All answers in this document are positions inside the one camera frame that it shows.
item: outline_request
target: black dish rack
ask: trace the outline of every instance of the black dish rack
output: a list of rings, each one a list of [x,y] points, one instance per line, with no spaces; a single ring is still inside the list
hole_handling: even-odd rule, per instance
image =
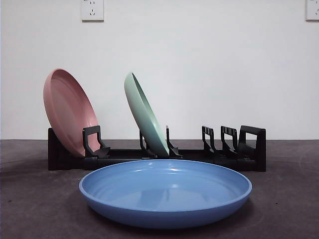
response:
[[[85,169],[95,170],[108,165],[145,159],[184,159],[217,164],[236,171],[266,171],[266,130],[242,125],[237,140],[237,130],[221,126],[222,149],[216,149],[214,130],[202,126],[203,149],[178,149],[169,140],[169,129],[166,126],[166,141],[169,157],[158,157],[152,152],[140,132],[141,149],[111,149],[101,140],[100,126],[83,128],[83,146],[85,157],[74,157],[59,141],[52,128],[48,129],[48,170]],[[246,143],[246,134],[257,136],[255,148]],[[89,146],[88,136],[96,134],[100,149],[95,152]],[[232,136],[231,148],[225,141],[225,134]]]

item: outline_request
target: wall socket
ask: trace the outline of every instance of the wall socket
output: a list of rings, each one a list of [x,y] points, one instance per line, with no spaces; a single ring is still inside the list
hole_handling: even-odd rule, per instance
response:
[[[319,21],[319,0],[306,1],[306,21]]]
[[[82,21],[104,21],[104,0],[81,0]]]

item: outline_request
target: gray table surface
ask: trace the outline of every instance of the gray table surface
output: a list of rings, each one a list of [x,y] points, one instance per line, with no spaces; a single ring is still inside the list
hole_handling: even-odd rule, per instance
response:
[[[201,148],[200,140],[172,140]],[[136,140],[106,140],[138,148]],[[214,224],[185,230],[146,230],[105,219],[79,192],[89,171],[47,170],[47,141],[1,141],[2,239],[319,238],[319,140],[267,141],[267,172],[242,172],[252,184],[247,203]]]

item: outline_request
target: plastic plate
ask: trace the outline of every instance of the plastic plate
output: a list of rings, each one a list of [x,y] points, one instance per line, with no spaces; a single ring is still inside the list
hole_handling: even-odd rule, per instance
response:
[[[242,174],[188,160],[141,160],[107,166],[82,178],[88,205],[113,221],[141,228],[206,225],[238,210],[252,185]]]
[[[168,157],[169,149],[152,108],[135,75],[131,72],[124,82],[124,90],[133,117],[151,150],[161,157]]]
[[[43,99],[49,122],[60,142],[73,155],[85,156],[82,130],[98,125],[98,121],[82,87],[70,73],[55,69],[46,78]],[[100,148],[95,135],[90,135],[88,141],[93,151]]]

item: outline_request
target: green plate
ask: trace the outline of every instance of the green plate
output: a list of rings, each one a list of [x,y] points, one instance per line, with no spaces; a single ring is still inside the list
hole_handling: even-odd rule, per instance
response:
[[[125,79],[124,90],[136,124],[150,149],[160,157],[168,157],[169,149],[163,131],[132,72]]]

